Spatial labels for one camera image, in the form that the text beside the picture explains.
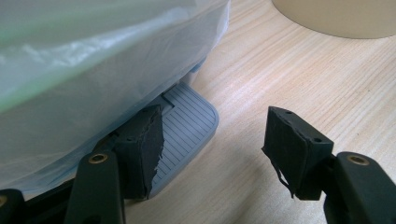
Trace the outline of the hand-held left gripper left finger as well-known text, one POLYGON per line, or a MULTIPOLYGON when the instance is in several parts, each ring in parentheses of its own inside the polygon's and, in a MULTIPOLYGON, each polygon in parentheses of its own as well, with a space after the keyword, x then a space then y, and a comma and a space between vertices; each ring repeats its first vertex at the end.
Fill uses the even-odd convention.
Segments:
POLYGON ((116 131, 114 151, 125 173, 124 198, 146 200, 163 152, 160 105, 143 108, 116 131))

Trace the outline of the white plastic trash bag liner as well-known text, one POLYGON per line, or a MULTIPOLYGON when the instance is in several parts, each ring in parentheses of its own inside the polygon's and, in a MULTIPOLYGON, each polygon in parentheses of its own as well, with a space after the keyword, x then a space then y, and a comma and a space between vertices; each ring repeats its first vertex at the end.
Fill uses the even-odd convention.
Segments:
POLYGON ((0 189, 50 189, 201 63, 231 0, 0 0, 0 189))

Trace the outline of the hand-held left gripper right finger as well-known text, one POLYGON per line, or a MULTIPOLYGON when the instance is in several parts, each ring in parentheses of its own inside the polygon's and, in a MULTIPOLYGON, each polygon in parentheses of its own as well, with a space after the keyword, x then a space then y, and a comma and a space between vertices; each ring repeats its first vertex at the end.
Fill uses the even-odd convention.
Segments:
POLYGON ((332 155, 333 141, 294 112, 269 106, 263 153, 291 197, 317 201, 318 168, 332 155))

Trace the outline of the beige strainer container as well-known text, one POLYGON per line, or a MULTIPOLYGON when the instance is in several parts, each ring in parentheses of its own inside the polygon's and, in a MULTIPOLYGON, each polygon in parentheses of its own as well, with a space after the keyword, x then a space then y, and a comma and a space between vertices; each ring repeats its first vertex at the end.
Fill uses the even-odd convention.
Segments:
POLYGON ((272 0, 290 20, 346 38, 396 35, 396 0, 272 0))

